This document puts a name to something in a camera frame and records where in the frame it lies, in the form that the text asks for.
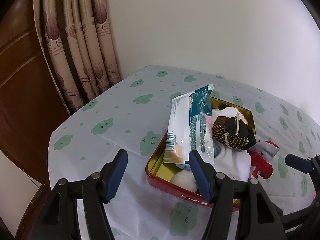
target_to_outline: table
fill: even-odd
[[[284,214],[310,205],[315,193],[310,177],[284,163],[289,153],[307,158],[319,152],[320,127],[309,116],[278,97],[221,76],[155,65],[111,87],[52,133],[51,188],[60,178],[81,180],[100,171],[123,148],[128,151],[128,166],[116,197],[105,205],[115,239],[201,239],[211,210],[153,188],[145,166],[167,131],[171,98],[210,83],[212,96],[251,110],[257,134],[279,146],[271,161],[273,175],[268,180],[259,177],[270,199]],[[143,143],[145,136],[154,144]],[[87,239],[82,201],[77,203],[81,234]],[[234,239],[236,224],[237,212],[229,239]]]

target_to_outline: cable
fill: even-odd
[[[37,187],[37,188],[39,188],[38,186],[37,186],[37,184],[36,183],[34,183],[34,181],[29,177],[29,175],[27,174],[27,176],[28,176],[28,178],[32,181],[32,183],[33,184],[35,184],[35,186]]]

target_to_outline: wall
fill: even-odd
[[[146,65],[215,73],[318,124],[320,31],[301,0],[109,0],[123,77]]]
[[[0,151],[0,216],[13,236],[38,188]]]

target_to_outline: silver bolt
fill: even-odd
[[[217,177],[218,179],[224,179],[225,175],[224,175],[222,172],[218,172],[218,173],[216,174],[216,177]]]
[[[58,180],[58,184],[59,184],[59,185],[64,185],[64,184],[66,184],[66,182],[67,182],[66,179],[59,179],[59,180]]]
[[[259,181],[256,178],[250,179],[250,182],[254,185],[257,185],[259,183]]]
[[[91,174],[91,178],[93,178],[93,179],[98,179],[98,178],[100,178],[100,173],[99,173],[99,172],[94,172],[94,173],[92,173],[92,174]]]

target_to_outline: blue gripper pad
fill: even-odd
[[[202,197],[204,197],[208,203],[211,203],[213,196],[210,192],[210,181],[205,174],[205,170],[210,167],[213,169],[212,165],[205,163],[197,150],[192,150],[189,153],[189,165],[195,176],[197,188]]]
[[[313,171],[311,161],[300,158],[298,156],[288,154],[285,157],[284,161],[285,161],[285,164],[287,164],[289,167],[294,168],[298,171],[301,171],[305,174]]]
[[[113,171],[107,181],[107,192],[105,195],[105,199],[108,202],[110,202],[110,200],[116,196],[127,164],[128,153],[125,150],[120,149],[116,157],[112,161]]]

